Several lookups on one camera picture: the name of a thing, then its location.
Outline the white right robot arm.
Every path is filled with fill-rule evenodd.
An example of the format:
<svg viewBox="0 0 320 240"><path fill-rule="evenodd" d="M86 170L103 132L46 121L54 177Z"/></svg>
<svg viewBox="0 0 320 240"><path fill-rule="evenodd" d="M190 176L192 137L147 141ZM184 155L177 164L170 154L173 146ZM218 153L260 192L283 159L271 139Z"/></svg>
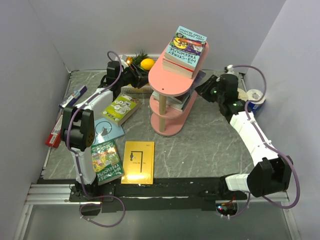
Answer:
<svg viewBox="0 0 320 240"><path fill-rule="evenodd" d="M266 136L257 132L253 113L245 111L246 102L239 98L237 76L230 73L212 75L195 90L206 101L218 104L220 113L241 137L254 165L249 174L222 176L219 195L228 200L236 191L251 193L254 197L286 191L292 174L292 160L274 152Z"/></svg>

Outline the red 13-Storey Treehouse book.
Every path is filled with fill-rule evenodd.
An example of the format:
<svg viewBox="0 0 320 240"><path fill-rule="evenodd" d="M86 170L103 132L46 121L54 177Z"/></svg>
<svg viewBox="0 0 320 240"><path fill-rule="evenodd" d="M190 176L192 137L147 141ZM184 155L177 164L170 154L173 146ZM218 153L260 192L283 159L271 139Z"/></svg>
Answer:
<svg viewBox="0 0 320 240"><path fill-rule="evenodd" d="M162 65L168 65L168 66L172 66L172 67L180 67L180 68L184 68L184 69L187 69L187 70L190 70L190 71L195 71L194 69L190 69L190 68L187 68L187 67L184 67L182 65L179 65L177 63L174 63L172 61L169 61L168 59L166 58L163 58L162 59Z"/></svg>

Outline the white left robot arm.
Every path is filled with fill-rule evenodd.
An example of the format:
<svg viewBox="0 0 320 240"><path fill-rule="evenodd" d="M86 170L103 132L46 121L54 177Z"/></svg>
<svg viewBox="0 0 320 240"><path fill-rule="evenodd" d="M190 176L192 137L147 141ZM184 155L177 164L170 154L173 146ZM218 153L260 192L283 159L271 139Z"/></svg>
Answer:
<svg viewBox="0 0 320 240"><path fill-rule="evenodd" d="M122 87L131 85L140 89L148 83L148 72L131 63L123 66L118 60L107 63L106 74L95 92L76 106L66 106L62 113L60 138L70 151L76 181L84 184L81 195L88 201L99 195L91 159L91 145L95 139L94 114L102 112L121 93Z"/></svg>

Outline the purple shrink-wrapped Robinson Crusoe book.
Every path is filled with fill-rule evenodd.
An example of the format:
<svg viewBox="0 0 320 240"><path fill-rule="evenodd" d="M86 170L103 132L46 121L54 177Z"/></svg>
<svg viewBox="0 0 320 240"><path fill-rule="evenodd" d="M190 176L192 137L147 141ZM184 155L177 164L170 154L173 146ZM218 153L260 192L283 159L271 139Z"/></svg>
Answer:
<svg viewBox="0 0 320 240"><path fill-rule="evenodd" d="M203 80L203 78L206 76L206 73L202 70L200 70L198 72L198 74L196 75L191 87L190 87L190 90L191 92L200 84L200 82Z"/></svg>

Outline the blue 143-Storey Treehouse book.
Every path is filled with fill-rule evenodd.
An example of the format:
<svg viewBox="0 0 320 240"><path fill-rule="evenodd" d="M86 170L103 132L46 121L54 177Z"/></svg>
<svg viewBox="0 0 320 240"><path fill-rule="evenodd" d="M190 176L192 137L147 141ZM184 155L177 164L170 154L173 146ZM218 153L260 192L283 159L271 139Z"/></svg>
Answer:
<svg viewBox="0 0 320 240"><path fill-rule="evenodd" d="M163 58L195 70L206 45L206 36L180 25L166 47Z"/></svg>

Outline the grey Great Gatsby book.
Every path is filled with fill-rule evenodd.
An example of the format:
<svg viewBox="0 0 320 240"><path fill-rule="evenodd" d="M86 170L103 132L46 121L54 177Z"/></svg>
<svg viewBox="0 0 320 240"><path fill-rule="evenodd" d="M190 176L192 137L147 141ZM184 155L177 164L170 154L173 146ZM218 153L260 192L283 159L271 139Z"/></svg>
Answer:
<svg viewBox="0 0 320 240"><path fill-rule="evenodd" d="M185 103L186 99L194 92L195 90L191 91L190 89L182 94L182 95L179 95L179 96L168 96L166 98L166 105L175 109L175 110L178 110L182 107L182 105Z"/></svg>

